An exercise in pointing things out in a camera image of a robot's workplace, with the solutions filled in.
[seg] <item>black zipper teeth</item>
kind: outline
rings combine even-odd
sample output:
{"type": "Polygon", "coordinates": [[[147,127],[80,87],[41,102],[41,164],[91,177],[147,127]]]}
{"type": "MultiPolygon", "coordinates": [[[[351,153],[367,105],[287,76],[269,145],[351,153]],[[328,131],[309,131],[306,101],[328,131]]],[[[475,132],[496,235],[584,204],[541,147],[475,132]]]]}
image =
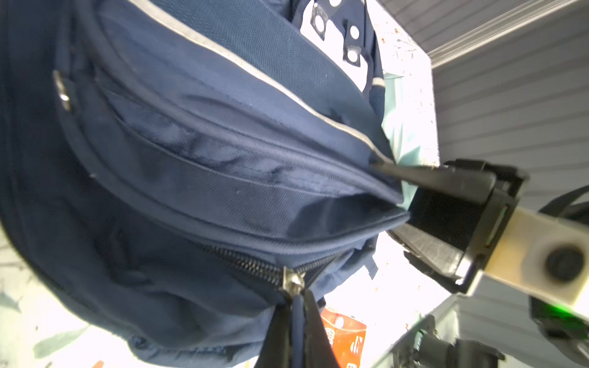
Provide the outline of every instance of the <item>black zipper teeth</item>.
{"type": "MultiPolygon", "coordinates": [[[[248,256],[247,254],[243,254],[241,252],[228,250],[224,248],[205,247],[204,249],[206,252],[217,256],[223,263],[225,263],[226,265],[235,270],[244,272],[258,279],[262,279],[272,284],[276,288],[282,287],[282,269],[273,264],[270,264],[259,258],[248,256]]],[[[338,253],[328,257],[324,257],[320,260],[316,260],[314,262],[296,267],[294,271],[296,273],[302,274],[307,271],[313,270],[314,268],[323,266],[333,261],[335,258],[339,256],[340,254],[338,253]]]]}

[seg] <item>zipper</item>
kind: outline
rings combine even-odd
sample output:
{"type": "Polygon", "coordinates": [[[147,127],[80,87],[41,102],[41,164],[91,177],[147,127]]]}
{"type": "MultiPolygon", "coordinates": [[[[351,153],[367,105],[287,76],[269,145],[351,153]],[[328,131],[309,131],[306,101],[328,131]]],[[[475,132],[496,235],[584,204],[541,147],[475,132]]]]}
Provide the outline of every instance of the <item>zipper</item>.
{"type": "Polygon", "coordinates": [[[225,248],[207,246],[204,250],[207,253],[214,254],[227,267],[271,284],[285,294],[289,300],[300,294],[305,289],[305,285],[310,287],[328,265],[345,253],[332,254],[290,269],[286,266],[280,268],[259,258],[225,248]],[[305,279],[309,271],[318,272],[314,272],[312,275],[309,274],[305,279]]]}

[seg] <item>reflective strip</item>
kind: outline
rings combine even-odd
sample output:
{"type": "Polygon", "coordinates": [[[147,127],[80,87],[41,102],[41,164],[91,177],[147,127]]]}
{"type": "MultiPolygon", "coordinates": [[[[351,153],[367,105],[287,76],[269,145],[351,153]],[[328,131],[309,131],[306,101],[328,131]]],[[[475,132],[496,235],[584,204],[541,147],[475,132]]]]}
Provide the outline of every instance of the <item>reflective strip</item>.
{"type": "Polygon", "coordinates": [[[384,88],[385,87],[385,80],[382,78],[378,78],[378,77],[372,78],[372,85],[384,88]]]}
{"type": "Polygon", "coordinates": [[[252,64],[249,64],[247,61],[240,58],[238,55],[229,51],[225,47],[215,43],[214,41],[208,39],[204,35],[196,32],[195,30],[193,30],[192,28],[190,28],[186,24],[180,22],[178,19],[174,18],[170,14],[163,11],[161,8],[157,7],[151,1],[149,1],[149,0],[127,0],[127,1],[132,3],[133,5],[135,5],[137,8],[139,8],[141,11],[143,11],[151,19],[155,20],[156,22],[158,22],[162,26],[166,27],[167,29],[179,34],[183,38],[189,40],[190,42],[192,42],[198,46],[201,46],[201,47],[204,47],[210,51],[213,51],[214,53],[231,61],[232,63],[234,63],[235,65],[237,65],[238,67],[240,67],[244,71],[248,72],[252,76],[256,77],[257,79],[271,85],[275,89],[278,89],[280,92],[284,93],[291,100],[293,100],[294,102],[299,104],[305,110],[309,111],[315,117],[318,117],[319,119],[323,120],[324,122],[328,123],[329,125],[333,126],[334,128],[337,128],[343,132],[348,133],[349,135],[353,136],[354,138],[361,140],[368,147],[370,147],[370,149],[374,153],[376,153],[376,155],[384,162],[391,163],[391,164],[395,163],[393,160],[391,160],[390,158],[388,158],[387,156],[382,154],[382,152],[380,152],[378,150],[378,148],[376,148],[374,143],[364,133],[362,133],[354,128],[350,128],[345,124],[334,121],[334,120],[318,113],[311,106],[307,105],[303,100],[301,100],[297,95],[295,95],[290,90],[288,90],[285,86],[278,83],[274,79],[270,78],[266,74],[262,73],[256,67],[254,67],[252,64]]]}

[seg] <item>orange object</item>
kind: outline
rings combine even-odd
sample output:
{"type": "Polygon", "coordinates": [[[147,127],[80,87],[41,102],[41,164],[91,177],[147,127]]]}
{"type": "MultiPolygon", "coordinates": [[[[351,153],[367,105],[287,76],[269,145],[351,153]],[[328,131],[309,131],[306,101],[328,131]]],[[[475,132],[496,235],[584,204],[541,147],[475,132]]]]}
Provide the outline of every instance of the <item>orange object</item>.
{"type": "Polygon", "coordinates": [[[359,368],[366,325],[328,307],[321,312],[323,327],[341,368],[359,368]]]}

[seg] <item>navy blue backpack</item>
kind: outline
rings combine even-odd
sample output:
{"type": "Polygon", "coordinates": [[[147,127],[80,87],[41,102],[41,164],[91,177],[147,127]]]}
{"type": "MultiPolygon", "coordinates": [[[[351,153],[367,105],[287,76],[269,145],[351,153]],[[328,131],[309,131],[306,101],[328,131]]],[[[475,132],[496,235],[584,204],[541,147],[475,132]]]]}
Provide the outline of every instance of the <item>navy blue backpack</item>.
{"type": "Polygon", "coordinates": [[[0,0],[0,211],[59,299],[149,363],[260,353],[408,213],[361,0],[0,0]]]}

